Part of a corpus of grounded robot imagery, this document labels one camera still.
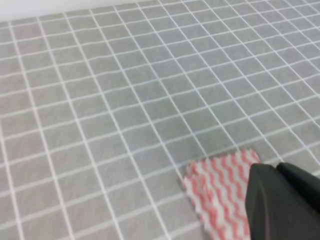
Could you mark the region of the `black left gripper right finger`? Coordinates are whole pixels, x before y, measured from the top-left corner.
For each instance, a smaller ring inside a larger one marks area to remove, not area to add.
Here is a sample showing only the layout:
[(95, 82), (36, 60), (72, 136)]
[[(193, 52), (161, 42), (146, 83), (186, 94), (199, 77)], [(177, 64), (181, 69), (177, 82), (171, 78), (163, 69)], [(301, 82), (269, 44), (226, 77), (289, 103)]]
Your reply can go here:
[(320, 179), (287, 162), (279, 163), (277, 171), (293, 189), (318, 213), (320, 212)]

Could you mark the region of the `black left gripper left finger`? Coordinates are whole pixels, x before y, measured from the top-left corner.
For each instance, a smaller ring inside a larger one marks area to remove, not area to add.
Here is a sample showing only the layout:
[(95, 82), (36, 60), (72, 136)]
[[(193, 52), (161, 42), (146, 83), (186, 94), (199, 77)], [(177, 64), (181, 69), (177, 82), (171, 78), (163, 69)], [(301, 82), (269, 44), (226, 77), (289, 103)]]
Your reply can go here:
[(277, 171), (250, 167), (245, 210), (253, 240), (318, 240), (320, 212), (315, 211)]

